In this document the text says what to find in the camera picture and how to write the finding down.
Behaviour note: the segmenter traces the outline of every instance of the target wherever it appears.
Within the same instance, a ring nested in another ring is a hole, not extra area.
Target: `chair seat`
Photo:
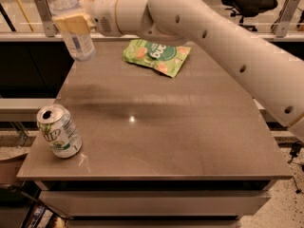
[[[244,17],[255,17],[259,13],[277,7],[276,0],[231,0],[236,10]]]

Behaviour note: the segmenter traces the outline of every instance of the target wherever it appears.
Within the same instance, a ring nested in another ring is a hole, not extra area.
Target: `table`
[[[151,218],[239,227],[292,176],[252,97],[193,43],[174,79],[124,62],[127,45],[95,42],[56,100],[77,125],[80,152],[59,159],[39,135],[18,178],[75,217],[70,227]]]

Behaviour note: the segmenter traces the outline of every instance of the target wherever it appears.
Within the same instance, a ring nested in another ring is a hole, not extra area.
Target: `can lid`
[[[37,121],[41,124],[53,124],[65,114],[65,109],[59,104],[48,105],[39,110]]]

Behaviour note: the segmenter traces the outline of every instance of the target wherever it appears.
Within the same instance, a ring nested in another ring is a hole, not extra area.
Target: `floor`
[[[17,28],[17,31],[30,32],[29,25],[25,21],[22,13],[18,9],[14,0],[1,0],[4,9],[7,11],[12,22]],[[25,8],[28,10],[29,18],[32,21],[35,31],[42,32],[42,25],[37,16],[37,10],[32,0],[22,0],[25,3]],[[225,10],[225,7],[220,3],[220,0],[204,0],[213,10],[222,16],[237,22],[236,18],[230,17],[230,12]],[[253,19],[246,19],[248,24],[256,24],[258,32],[270,32],[271,24],[277,19],[278,14],[284,4],[284,0],[278,0],[279,6],[273,10],[259,15]],[[304,9],[304,0],[299,4],[299,9],[294,14],[291,32],[296,32],[296,23],[299,20],[301,10]],[[10,31],[5,21],[0,17],[0,32]],[[279,143],[282,155],[286,162],[290,160],[289,154],[291,143],[295,138],[286,131],[272,131],[277,142]],[[7,160],[16,155],[28,153],[30,145],[37,134],[36,131],[29,132],[25,146],[18,146],[19,136],[12,131],[0,131],[0,160]],[[304,163],[304,150],[302,150],[294,162]],[[241,219],[243,228],[304,228],[304,194],[297,194],[297,187],[304,190],[304,172],[297,164],[290,164],[291,170],[294,173],[294,179],[280,180],[270,190],[272,198],[253,216],[245,216]]]

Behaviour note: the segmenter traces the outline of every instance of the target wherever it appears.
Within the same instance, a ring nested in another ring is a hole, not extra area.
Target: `metal table surface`
[[[33,181],[279,180],[291,177],[252,97],[195,44],[176,78],[96,42],[60,92],[83,140],[59,159],[42,135],[18,178]]]

